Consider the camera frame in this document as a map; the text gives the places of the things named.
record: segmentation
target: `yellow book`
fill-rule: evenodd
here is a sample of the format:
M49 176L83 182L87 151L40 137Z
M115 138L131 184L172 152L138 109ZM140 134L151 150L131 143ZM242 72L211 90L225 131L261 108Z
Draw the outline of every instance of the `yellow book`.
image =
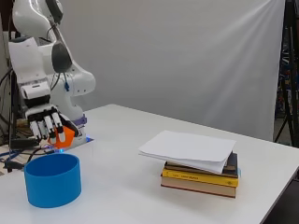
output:
M229 187L235 187L235 188L238 185L237 178L230 178L230 177L218 176L218 175L202 175L202 174L197 174L197 173L189 173L189 172L181 172L181 171L163 169L162 176L176 178L176 179L184 179L184 180L203 182L203 183L208 183L208 184L223 185L223 186L229 186Z

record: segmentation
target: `blue cylindrical container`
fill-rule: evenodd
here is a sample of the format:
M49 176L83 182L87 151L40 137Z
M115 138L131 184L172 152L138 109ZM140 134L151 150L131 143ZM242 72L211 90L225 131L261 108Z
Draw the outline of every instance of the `blue cylindrical container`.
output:
M81 193L78 157L51 154L30 161L24 168L28 201L41 208L62 206Z

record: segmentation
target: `tabletop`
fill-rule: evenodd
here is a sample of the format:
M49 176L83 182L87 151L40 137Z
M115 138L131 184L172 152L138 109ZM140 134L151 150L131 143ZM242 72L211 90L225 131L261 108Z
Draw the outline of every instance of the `tabletop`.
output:
M81 195L59 208L36 208L27 202L23 173L3 175L3 223L261 223L299 164L296 148L118 105L86 116L94 141L68 151L80 159ZM138 148L164 130L236 140L241 169L236 198L160 187L164 162L139 156Z

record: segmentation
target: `black book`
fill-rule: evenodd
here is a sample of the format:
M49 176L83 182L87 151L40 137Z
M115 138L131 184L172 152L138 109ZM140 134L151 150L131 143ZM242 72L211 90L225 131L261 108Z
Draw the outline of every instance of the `black book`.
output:
M171 161L167 161L164 166L167 170L176 170L176 171L184 171L184 172L191 172L197 174L205 174L205 175L217 175L214 173L210 173L208 171L195 169L189 166L179 165L173 163ZM220 176L227 176L227 177L234 177L238 178L237 175L237 154L233 153L229 156L226 165L223 168L222 174Z

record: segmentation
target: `book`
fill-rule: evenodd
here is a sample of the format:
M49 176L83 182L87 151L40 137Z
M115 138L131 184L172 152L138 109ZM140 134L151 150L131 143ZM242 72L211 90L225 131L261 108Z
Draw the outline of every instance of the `book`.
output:
M236 194L236 189L232 187L213 185L190 180L181 180L169 177L162 177L161 186L171 189L184 189L189 191L220 195L229 198L235 198Z
M204 174L204 175L218 175L218 174L210 173L209 171L199 170L189 166L182 166L182 165L174 164L173 162L170 163L168 161L165 163L164 168L167 170L184 171L184 172L191 172L191 173ZM219 176L238 178L238 173L237 170L234 171L223 170L222 174Z
M189 167L189 166L184 166L180 165L171 161L167 162L167 165L170 166L181 166L181 167ZM225 166L223 167L223 172L224 171L237 171L237 154L232 152L231 155L228 157Z
M165 168L162 171L162 176L176 178L176 179L204 182L204 183L208 183L208 184L223 185L223 186L229 186L229 187L235 187L235 188L238 185L237 178L218 176L218 175L203 175L203 174L174 171L174 170L166 170Z

